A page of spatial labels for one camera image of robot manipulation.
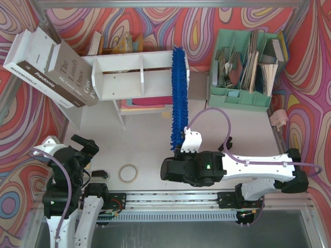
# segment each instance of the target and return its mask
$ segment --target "desk organizer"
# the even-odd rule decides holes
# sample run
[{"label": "desk organizer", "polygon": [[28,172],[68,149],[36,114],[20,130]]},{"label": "desk organizer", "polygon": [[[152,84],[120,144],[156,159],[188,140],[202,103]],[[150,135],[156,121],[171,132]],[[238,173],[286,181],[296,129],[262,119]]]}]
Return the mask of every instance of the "desk organizer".
[{"label": "desk organizer", "polygon": [[[220,51],[222,48],[229,48],[230,54],[232,52],[239,52],[243,57],[243,61],[245,61],[247,57],[250,35],[251,31],[220,29],[214,48],[214,53],[212,56],[209,74],[214,75],[214,73],[218,73],[217,69],[213,69],[214,61],[217,59],[218,51]],[[261,55],[268,40],[277,38],[277,34],[259,32],[257,44],[257,50],[259,51],[259,60],[261,59]],[[250,94],[248,91],[241,89],[213,87],[212,81],[213,77],[210,76],[208,82],[209,106],[250,111],[266,111],[269,108],[271,97],[268,97],[267,95],[264,95],[257,91],[255,91],[253,94]],[[237,95],[237,97],[229,96],[229,92],[232,91],[237,91],[237,93],[235,94]]]}]

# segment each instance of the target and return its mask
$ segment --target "white book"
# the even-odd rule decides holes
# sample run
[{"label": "white book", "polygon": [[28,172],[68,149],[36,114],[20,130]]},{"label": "white book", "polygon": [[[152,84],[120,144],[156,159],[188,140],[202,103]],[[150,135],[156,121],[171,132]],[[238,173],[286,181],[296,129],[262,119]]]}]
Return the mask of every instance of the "white book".
[{"label": "white book", "polygon": [[75,106],[73,100],[68,100],[67,97],[54,91],[54,83],[41,73],[46,67],[51,52],[48,49],[54,43],[40,28],[33,34],[25,30],[16,35],[3,67],[63,107],[73,107]]},{"label": "white book", "polygon": [[101,34],[95,31],[91,42],[88,44],[85,50],[85,54],[87,56],[98,55],[100,40],[101,40]]}]

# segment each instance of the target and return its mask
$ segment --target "psychedelic wallpaper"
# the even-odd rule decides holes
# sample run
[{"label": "psychedelic wallpaper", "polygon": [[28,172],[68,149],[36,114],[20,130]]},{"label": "psychedelic wallpaper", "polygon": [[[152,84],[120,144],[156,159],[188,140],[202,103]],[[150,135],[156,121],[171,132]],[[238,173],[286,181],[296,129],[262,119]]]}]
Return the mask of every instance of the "psychedelic wallpaper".
[{"label": "psychedelic wallpaper", "polygon": [[[0,6],[0,62],[3,63],[15,34],[25,28],[35,29],[37,19],[26,0],[0,0]],[[105,48],[114,47],[125,32],[130,32],[133,38],[142,33],[145,51],[183,46],[191,69],[196,71],[209,70],[218,29],[259,28],[277,33],[284,28],[291,13],[291,8],[68,8],[47,11],[61,37],[77,51],[84,50],[94,31],[105,36]],[[278,95],[273,104],[288,111],[290,121],[284,132],[288,144],[301,149],[303,160],[329,165],[330,0],[315,0],[306,13],[307,17],[303,16],[290,37],[291,60],[278,81]],[[2,70],[0,73],[1,94],[9,74]],[[28,149],[47,135],[59,135],[64,122],[65,118],[50,99],[23,83],[0,128],[0,247],[20,244],[24,219],[33,196],[45,183],[46,167],[33,160]],[[327,185],[330,185],[329,170],[328,167],[322,174]],[[318,178],[314,178],[310,192],[325,219],[330,220],[328,196],[331,192],[328,195],[328,188],[317,182]]]},{"label": "psychedelic wallpaper", "polygon": [[144,35],[144,50],[183,46],[192,70],[208,71],[220,28],[277,33],[292,8],[104,8],[49,9],[48,16],[77,51],[83,51],[94,31],[105,37],[104,48],[116,46],[123,34]]},{"label": "psychedelic wallpaper", "polygon": [[[38,20],[26,0],[0,0],[0,65],[15,35],[34,31]],[[0,97],[11,73],[0,66]],[[19,247],[34,196],[48,169],[29,149],[48,135],[59,136],[65,117],[55,104],[25,82],[0,127],[0,247]]]},{"label": "psychedelic wallpaper", "polygon": [[274,88],[273,106],[287,110],[287,145],[298,148],[303,161],[324,166],[309,192],[331,233],[331,1],[311,1],[288,39],[291,58]]}]

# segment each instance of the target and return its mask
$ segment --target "black bracket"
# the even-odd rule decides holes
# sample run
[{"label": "black bracket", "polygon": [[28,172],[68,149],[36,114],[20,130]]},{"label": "black bracket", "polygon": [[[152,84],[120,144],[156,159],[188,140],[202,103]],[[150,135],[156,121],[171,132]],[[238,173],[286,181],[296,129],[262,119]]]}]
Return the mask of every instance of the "black bracket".
[{"label": "black bracket", "polygon": [[221,209],[243,209],[243,208],[261,208],[262,198],[256,201],[242,200],[238,201],[236,198],[236,192],[218,192],[217,200],[218,207]]},{"label": "black bracket", "polygon": [[[232,137],[230,136],[228,141],[227,141],[227,149],[230,150],[232,148]],[[219,148],[218,148],[219,151],[223,151],[224,150],[224,144],[222,144]]]}]

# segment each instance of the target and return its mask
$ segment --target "white table surface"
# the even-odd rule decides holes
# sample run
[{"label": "white table surface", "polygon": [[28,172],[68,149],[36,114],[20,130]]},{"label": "white table surface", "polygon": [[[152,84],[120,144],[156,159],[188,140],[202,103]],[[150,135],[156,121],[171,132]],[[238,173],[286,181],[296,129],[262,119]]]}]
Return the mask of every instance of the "white table surface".
[{"label": "white table surface", "polygon": [[[189,101],[189,119],[204,109],[205,101]],[[273,156],[279,154],[266,112],[225,110],[232,124],[233,147],[231,152],[243,156]],[[69,124],[64,144],[76,149],[81,146],[70,140],[77,134],[93,139],[100,151],[92,160],[92,171],[104,169],[111,177],[109,190],[198,190],[232,189],[249,179],[233,179],[215,183],[212,187],[194,188],[188,184],[162,181],[160,167],[163,160],[172,157],[170,151],[172,117],[160,113],[128,115],[126,127],[119,122],[112,101],[101,101],[92,107],[84,107],[81,128]],[[200,151],[217,150],[228,130],[226,119],[216,111],[204,113],[192,126],[192,131],[202,135]],[[118,170],[125,164],[134,164],[139,174],[132,183],[123,183]]]}]

